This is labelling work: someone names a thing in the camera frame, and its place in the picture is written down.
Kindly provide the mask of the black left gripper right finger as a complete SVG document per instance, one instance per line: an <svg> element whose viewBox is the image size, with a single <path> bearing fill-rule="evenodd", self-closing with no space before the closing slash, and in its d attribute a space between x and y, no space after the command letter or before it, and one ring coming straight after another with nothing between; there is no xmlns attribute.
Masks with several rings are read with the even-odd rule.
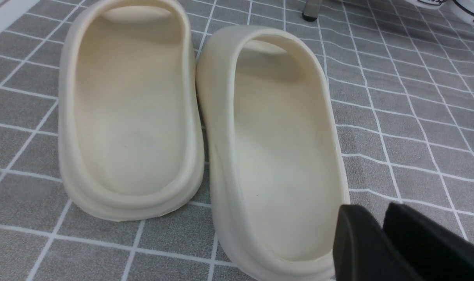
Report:
<svg viewBox="0 0 474 281"><path fill-rule="evenodd" d="M474 244L410 206L390 203L382 229L425 281L474 281Z"/></svg>

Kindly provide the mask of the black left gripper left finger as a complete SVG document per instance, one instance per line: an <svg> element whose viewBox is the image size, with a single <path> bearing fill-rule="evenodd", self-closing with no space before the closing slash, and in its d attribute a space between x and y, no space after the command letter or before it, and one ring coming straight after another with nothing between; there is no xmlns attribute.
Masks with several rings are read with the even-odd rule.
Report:
<svg viewBox="0 0 474 281"><path fill-rule="evenodd" d="M337 281L422 281L363 206L341 205L332 256Z"/></svg>

